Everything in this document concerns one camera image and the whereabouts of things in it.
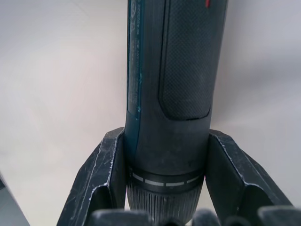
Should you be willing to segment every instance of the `textured rubber grip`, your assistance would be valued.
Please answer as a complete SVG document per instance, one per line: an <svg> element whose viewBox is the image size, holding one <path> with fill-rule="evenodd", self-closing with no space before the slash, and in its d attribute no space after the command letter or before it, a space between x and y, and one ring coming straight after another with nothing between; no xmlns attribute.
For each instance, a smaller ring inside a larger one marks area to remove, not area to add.
<svg viewBox="0 0 301 226"><path fill-rule="evenodd" d="M204 0L167 0L159 101L173 120L208 115L215 73L210 13Z"/></svg>
<svg viewBox="0 0 301 226"><path fill-rule="evenodd" d="M157 175L203 171L227 1L129 0L125 151Z"/></svg>

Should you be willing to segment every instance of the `cordless drill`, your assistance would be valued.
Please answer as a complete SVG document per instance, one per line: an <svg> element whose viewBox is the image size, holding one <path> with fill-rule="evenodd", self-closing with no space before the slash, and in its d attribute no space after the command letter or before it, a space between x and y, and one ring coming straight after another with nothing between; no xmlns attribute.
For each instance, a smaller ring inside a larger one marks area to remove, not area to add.
<svg viewBox="0 0 301 226"><path fill-rule="evenodd" d="M226 0L128 0L131 209L188 222L201 192Z"/></svg>

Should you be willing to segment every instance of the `gray wall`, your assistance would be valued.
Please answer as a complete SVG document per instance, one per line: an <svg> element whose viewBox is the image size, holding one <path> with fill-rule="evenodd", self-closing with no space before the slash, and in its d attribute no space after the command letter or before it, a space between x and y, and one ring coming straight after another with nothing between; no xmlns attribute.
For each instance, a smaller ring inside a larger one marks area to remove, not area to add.
<svg viewBox="0 0 301 226"><path fill-rule="evenodd" d="M230 0L212 119L296 205L300 9ZM0 171L32 226L55 225L81 164L124 125L126 27L125 0L0 1Z"/></svg>
<svg viewBox="0 0 301 226"><path fill-rule="evenodd" d="M7 188L0 189L0 226L30 226Z"/></svg>

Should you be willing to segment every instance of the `white markings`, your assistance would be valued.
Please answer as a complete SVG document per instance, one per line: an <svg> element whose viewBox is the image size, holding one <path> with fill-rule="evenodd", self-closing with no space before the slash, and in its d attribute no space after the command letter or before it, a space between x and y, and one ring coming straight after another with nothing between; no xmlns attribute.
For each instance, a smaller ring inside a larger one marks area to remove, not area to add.
<svg viewBox="0 0 301 226"><path fill-rule="evenodd" d="M155 186L164 186L164 183L160 183L160 182L156 182L156 181L151 181L151 180L147 180L147 179L145 179L145 183L147 183L149 185L155 185Z"/></svg>
<svg viewBox="0 0 301 226"><path fill-rule="evenodd" d="M138 176L138 175L136 175L136 174L134 174L134 173L133 173L133 177L135 177L137 180L140 180L140 181L143 182L143 178L140 177L140 176Z"/></svg>
<svg viewBox="0 0 301 226"><path fill-rule="evenodd" d="M181 186L181 185L184 185L184 184L185 184L185 182L166 183L166 187Z"/></svg>
<svg viewBox="0 0 301 226"><path fill-rule="evenodd" d="M199 178L199 176L197 176L196 178L193 178L193 179L191 179L191 180L188 180L188 181L187 181L187 184L188 184L188 183L191 183L191 182L193 182L193 181L195 181L195 180L197 180L198 178Z"/></svg>

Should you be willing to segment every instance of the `red mark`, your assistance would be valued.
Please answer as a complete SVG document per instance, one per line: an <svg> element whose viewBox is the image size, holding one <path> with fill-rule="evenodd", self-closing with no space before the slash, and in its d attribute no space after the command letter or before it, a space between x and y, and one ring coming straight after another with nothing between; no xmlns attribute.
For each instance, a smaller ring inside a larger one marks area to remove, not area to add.
<svg viewBox="0 0 301 226"><path fill-rule="evenodd" d="M209 8L209 6L210 6L210 0L206 0L205 6L206 6L206 8Z"/></svg>

